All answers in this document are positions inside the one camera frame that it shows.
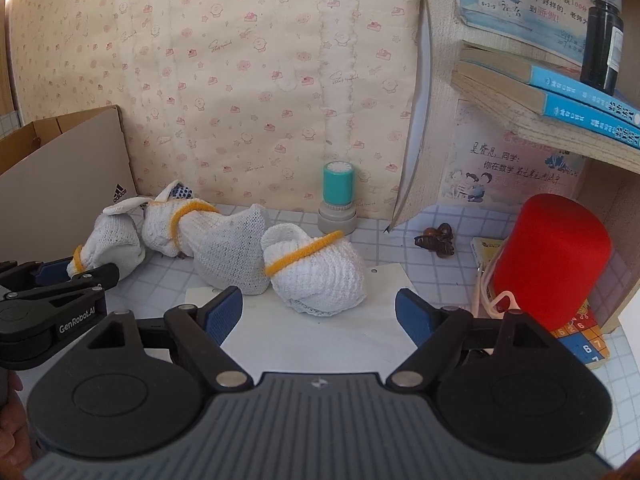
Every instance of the shelf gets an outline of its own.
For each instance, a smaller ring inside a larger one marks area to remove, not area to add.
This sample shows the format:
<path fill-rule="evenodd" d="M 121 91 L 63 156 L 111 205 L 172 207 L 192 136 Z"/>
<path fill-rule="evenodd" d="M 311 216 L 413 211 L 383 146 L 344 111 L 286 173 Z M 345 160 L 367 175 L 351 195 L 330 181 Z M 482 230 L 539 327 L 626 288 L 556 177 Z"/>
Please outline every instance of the shelf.
<path fill-rule="evenodd" d="M 452 74 L 451 83 L 516 136 L 640 174 L 640 150 L 584 128 L 541 117 L 516 101 L 457 72 Z"/>

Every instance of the patterned wallpaper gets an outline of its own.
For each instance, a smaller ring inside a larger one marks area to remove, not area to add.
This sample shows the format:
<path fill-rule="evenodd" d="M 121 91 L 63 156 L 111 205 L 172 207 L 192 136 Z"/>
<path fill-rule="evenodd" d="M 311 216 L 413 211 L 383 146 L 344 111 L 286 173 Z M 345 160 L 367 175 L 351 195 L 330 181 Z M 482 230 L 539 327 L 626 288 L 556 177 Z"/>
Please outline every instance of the patterned wallpaper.
<path fill-rule="evenodd" d="M 140 194 L 312 211 L 350 160 L 361 216 L 390 218 L 419 0 L 12 0 L 26 122 L 117 104 Z"/>

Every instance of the adidas box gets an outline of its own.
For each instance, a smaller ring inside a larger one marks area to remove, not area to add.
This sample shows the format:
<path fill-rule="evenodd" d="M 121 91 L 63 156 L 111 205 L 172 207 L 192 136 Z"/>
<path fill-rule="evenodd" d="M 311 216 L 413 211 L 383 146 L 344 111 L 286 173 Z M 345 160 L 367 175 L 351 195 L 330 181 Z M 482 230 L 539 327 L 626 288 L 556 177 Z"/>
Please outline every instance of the adidas box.
<path fill-rule="evenodd" d="M 118 107 L 27 124 L 0 139 L 0 262 L 71 256 L 106 206 L 132 196 Z"/>

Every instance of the red object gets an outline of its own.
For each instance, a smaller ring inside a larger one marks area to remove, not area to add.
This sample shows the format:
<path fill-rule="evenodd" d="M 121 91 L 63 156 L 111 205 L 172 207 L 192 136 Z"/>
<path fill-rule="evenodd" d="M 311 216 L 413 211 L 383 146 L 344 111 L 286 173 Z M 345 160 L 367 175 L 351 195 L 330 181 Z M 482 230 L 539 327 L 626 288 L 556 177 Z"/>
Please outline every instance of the red object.
<path fill-rule="evenodd" d="M 593 213 L 562 196 L 535 195 L 496 263 L 494 292 L 510 290 L 522 310 L 555 330 L 575 316 L 610 254 L 609 235 Z"/>

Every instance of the gray ribbed panel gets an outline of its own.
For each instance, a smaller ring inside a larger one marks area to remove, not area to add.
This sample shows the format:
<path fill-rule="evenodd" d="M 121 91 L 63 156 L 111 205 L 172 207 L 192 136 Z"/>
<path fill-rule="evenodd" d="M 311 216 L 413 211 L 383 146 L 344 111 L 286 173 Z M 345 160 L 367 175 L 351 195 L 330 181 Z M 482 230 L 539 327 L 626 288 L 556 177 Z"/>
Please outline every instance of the gray ribbed panel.
<path fill-rule="evenodd" d="M 49 454 L 29 480 L 591 480 L 594 455 L 521 465 L 459 443 L 427 402 L 380 387 L 374 374 L 269 373 L 243 394 L 216 397 L 181 439 L 121 462 Z"/>

